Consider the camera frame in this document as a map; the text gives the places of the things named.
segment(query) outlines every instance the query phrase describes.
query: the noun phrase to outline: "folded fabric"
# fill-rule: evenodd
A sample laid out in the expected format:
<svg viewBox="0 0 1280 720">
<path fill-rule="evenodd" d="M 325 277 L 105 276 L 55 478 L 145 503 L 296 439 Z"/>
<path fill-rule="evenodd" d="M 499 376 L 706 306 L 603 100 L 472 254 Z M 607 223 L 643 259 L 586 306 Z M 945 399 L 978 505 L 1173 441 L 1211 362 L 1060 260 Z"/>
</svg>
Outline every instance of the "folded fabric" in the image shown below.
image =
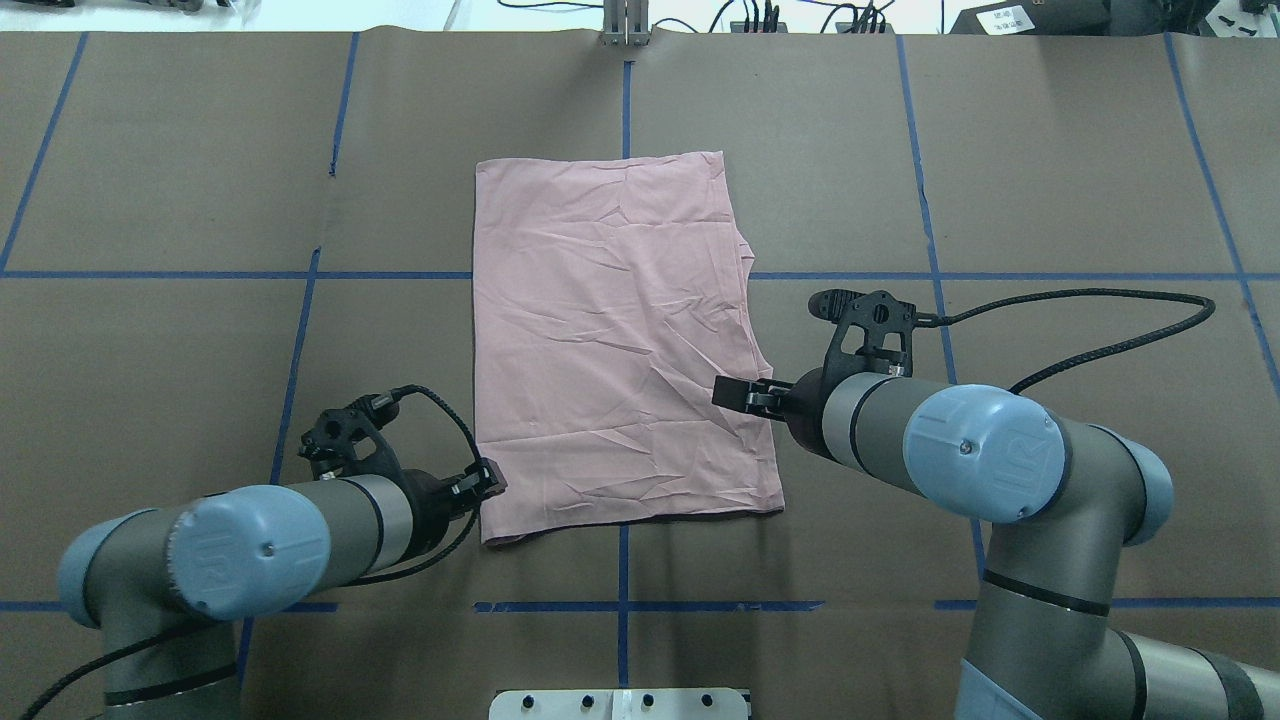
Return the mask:
<svg viewBox="0 0 1280 720">
<path fill-rule="evenodd" d="M 782 509 L 769 421 L 712 405 L 768 377 L 719 152 L 476 168 L 476 439 L 507 492 L 484 542 Z"/>
</svg>

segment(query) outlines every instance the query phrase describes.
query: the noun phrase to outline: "metal bracket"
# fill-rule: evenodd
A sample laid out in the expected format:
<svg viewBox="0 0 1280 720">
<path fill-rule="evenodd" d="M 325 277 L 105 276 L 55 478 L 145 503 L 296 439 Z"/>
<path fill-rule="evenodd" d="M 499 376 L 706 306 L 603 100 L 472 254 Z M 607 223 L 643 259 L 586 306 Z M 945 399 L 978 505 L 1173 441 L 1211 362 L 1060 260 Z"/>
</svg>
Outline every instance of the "metal bracket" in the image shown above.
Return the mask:
<svg viewBox="0 0 1280 720">
<path fill-rule="evenodd" d="M 603 0 L 604 45 L 649 45 L 649 0 Z"/>
<path fill-rule="evenodd" d="M 507 691 L 489 720 L 750 720 L 750 697 L 731 688 Z"/>
</svg>

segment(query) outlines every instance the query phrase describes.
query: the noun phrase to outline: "white mounting plate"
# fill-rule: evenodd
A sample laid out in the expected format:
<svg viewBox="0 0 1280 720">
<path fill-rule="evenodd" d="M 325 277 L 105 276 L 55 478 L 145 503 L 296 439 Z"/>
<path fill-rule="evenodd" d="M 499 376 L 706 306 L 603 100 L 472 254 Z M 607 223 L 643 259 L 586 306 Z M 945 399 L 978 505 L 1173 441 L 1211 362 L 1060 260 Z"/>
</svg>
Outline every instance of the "white mounting plate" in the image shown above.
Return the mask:
<svg viewBox="0 0 1280 720">
<path fill-rule="evenodd" d="M 750 720 L 748 697 L 731 688 L 506 691 L 489 720 Z"/>
</svg>

